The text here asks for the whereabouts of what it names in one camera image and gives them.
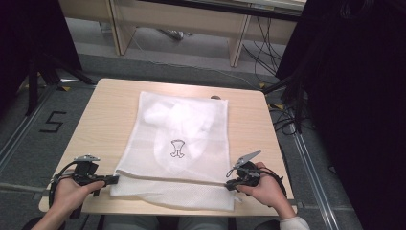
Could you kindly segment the person's right hand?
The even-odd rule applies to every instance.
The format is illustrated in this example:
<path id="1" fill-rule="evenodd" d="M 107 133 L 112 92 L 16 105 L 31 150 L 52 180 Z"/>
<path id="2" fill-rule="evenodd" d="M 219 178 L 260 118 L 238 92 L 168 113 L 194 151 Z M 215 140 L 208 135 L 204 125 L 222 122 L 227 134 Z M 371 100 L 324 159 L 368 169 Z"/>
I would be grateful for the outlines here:
<path id="1" fill-rule="evenodd" d="M 262 162 L 258 162 L 256 166 L 261 170 L 259 184 L 256 187 L 238 185 L 237 189 L 252 196 L 261 204 L 274 208 L 280 219 L 295 218 L 296 213 L 273 176 L 274 173 Z"/>

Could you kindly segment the black curtain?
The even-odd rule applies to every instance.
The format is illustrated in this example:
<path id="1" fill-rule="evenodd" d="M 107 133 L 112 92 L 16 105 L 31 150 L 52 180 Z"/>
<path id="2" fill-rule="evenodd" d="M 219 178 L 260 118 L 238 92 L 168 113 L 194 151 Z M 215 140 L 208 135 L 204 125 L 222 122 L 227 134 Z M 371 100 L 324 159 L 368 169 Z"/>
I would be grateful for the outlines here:
<path id="1" fill-rule="evenodd" d="M 58 0 L 0 0 L 0 110 L 27 77 L 34 50 L 81 69 Z"/>
<path id="2" fill-rule="evenodd" d="M 406 0 L 307 0 L 277 74 L 364 230 L 406 230 Z"/>

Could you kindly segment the black tripod stand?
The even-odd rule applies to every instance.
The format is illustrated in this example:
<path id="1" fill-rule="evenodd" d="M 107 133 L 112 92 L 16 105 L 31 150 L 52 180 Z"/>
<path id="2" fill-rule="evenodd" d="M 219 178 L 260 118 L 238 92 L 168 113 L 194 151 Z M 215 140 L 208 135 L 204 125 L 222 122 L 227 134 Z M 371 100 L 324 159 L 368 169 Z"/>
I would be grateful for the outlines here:
<path id="1" fill-rule="evenodd" d="M 304 108 L 304 89 L 303 81 L 299 74 L 294 73 L 287 78 L 280 80 L 279 82 L 265 87 L 261 90 L 264 95 L 276 91 L 277 89 L 284 88 L 281 100 L 284 104 L 289 104 L 293 107 L 293 124 L 297 133 L 302 133 L 302 117 Z"/>
<path id="2" fill-rule="evenodd" d="M 74 69 L 62 60 L 46 53 L 33 54 L 29 61 L 29 102 L 26 115 L 31 115 L 38 105 L 38 76 L 45 80 L 47 85 L 58 85 L 61 83 L 61 78 L 56 70 L 62 69 L 69 73 L 79 81 L 86 84 L 95 85 L 96 83 L 90 78 L 86 77 L 79 70 Z"/>

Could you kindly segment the beige wooden desk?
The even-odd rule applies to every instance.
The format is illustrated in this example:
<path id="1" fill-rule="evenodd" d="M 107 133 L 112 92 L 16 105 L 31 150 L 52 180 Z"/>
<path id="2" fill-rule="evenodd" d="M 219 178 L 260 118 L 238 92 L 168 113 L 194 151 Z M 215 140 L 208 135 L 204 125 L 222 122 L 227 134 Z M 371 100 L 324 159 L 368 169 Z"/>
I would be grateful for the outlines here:
<path id="1" fill-rule="evenodd" d="M 244 40 L 260 41 L 263 35 L 267 35 L 271 43 L 285 45 L 296 27 L 294 21 L 173 6 L 168 1 L 58 1 L 68 18 L 108 23 L 119 56 L 125 54 L 137 28 L 172 29 L 184 33 L 226 37 L 230 65 L 236 67 Z"/>

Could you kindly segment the person's right leg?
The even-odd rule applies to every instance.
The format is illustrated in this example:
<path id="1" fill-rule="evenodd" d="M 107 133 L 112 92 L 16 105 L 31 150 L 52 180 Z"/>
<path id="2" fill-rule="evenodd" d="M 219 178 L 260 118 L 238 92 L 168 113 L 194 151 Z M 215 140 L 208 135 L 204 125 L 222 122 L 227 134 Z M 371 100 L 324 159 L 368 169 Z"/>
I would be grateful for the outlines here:
<path id="1" fill-rule="evenodd" d="M 228 230 L 229 221 L 223 217 L 181 217 L 177 230 Z"/>

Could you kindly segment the person's leg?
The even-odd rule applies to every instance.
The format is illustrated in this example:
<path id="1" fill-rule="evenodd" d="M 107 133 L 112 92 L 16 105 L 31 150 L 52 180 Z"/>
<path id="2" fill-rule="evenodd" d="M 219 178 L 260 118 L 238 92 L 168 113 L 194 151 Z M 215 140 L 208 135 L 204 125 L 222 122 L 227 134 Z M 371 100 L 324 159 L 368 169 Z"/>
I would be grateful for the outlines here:
<path id="1" fill-rule="evenodd" d="M 106 216 L 103 230 L 158 230 L 157 217 L 150 216 Z"/>
<path id="2" fill-rule="evenodd" d="M 223 217 L 181 217 L 177 230 L 228 230 L 229 221 Z"/>

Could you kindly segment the person's left hand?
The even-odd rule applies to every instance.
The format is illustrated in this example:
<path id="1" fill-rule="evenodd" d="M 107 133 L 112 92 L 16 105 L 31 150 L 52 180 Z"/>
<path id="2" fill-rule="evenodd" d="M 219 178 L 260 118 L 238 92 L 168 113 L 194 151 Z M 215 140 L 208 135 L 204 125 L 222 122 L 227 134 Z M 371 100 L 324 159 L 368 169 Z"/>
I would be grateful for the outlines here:
<path id="1" fill-rule="evenodd" d="M 96 181 L 80 186 L 70 177 L 62 178 L 56 186 L 52 209 L 64 217 L 69 217 L 92 192 L 101 189 L 104 185 L 103 181 Z"/>

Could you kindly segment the white garment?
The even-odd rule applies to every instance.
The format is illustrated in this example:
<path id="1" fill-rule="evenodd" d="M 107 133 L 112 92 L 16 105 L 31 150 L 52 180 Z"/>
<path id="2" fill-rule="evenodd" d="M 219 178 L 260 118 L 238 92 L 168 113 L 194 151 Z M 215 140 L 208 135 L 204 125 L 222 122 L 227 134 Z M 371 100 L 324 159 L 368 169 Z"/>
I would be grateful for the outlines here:
<path id="1" fill-rule="evenodd" d="M 154 154 L 158 157 L 197 159 L 208 145 L 216 116 L 210 102 L 174 100 L 158 102 L 143 115 L 156 128 Z"/>

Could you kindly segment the person's left leg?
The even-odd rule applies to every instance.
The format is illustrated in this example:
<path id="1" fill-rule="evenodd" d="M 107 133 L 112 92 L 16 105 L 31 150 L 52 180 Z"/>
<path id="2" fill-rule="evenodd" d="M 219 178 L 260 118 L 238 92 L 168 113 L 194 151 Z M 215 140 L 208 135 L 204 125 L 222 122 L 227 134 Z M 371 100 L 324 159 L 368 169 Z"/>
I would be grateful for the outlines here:
<path id="1" fill-rule="evenodd" d="M 157 217 L 150 216 L 106 216 L 103 230 L 158 230 Z"/>

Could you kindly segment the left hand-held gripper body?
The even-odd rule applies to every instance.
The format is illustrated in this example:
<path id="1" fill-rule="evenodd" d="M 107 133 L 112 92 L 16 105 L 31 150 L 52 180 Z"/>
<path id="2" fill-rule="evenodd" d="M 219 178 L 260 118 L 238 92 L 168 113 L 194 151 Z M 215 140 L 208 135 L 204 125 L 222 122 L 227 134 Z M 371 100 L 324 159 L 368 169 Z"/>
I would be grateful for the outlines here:
<path id="1" fill-rule="evenodd" d="M 96 161 L 100 161 L 99 157 L 95 157 L 90 154 L 76 157 L 73 163 L 76 165 L 73 173 L 74 180 L 80 185 L 87 185 L 101 178 L 96 175 L 98 164 Z"/>

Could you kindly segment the metal floor rail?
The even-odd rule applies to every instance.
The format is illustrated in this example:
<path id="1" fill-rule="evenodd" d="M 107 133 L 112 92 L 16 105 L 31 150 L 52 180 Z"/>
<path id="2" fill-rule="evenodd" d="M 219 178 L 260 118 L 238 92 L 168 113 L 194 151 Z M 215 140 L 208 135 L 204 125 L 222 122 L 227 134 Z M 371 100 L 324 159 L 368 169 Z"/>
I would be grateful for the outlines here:
<path id="1" fill-rule="evenodd" d="M 34 122 L 37 120 L 40 112 L 43 110 L 44 104 L 55 91 L 55 86 L 48 86 L 44 90 L 38 99 L 37 107 L 29 115 L 24 117 L 6 144 L 0 149 L 0 173 L 6 168 L 21 142 L 28 134 Z"/>
<path id="2" fill-rule="evenodd" d="M 295 125 L 290 125 L 289 128 L 293 132 L 295 145 L 304 164 L 305 173 L 309 178 L 310 186 L 319 206 L 319 210 L 326 228 L 327 230 L 340 230 L 337 217 L 331 208 L 325 190 L 321 184 L 318 174 L 316 173 L 316 169 L 305 144 L 304 137 Z"/>

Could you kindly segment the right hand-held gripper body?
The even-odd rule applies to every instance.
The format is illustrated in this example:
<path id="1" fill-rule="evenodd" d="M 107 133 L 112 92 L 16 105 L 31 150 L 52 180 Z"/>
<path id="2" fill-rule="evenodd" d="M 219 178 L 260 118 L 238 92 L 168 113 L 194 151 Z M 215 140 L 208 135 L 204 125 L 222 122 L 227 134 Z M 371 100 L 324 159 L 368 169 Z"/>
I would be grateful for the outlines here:
<path id="1" fill-rule="evenodd" d="M 259 184 L 260 172 L 251 159 L 260 154 L 260 150 L 239 157 L 233 169 L 237 171 L 237 185 L 255 187 Z"/>

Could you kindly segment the white mesh laundry bag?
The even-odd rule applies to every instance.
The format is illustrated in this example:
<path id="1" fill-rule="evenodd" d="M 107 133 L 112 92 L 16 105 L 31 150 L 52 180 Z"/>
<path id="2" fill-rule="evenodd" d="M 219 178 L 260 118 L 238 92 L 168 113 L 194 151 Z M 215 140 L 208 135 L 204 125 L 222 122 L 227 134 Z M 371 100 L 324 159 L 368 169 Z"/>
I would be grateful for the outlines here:
<path id="1" fill-rule="evenodd" d="M 158 157 L 154 154 L 156 128 L 144 113 L 158 102 L 210 102 L 216 116 L 207 147 L 197 159 Z M 234 194 L 224 187 L 231 169 L 228 140 L 228 103 L 208 98 L 174 97 L 141 92 L 136 123 L 115 174 L 119 182 L 112 196 L 137 196 L 154 204 L 183 209 L 232 211 Z"/>

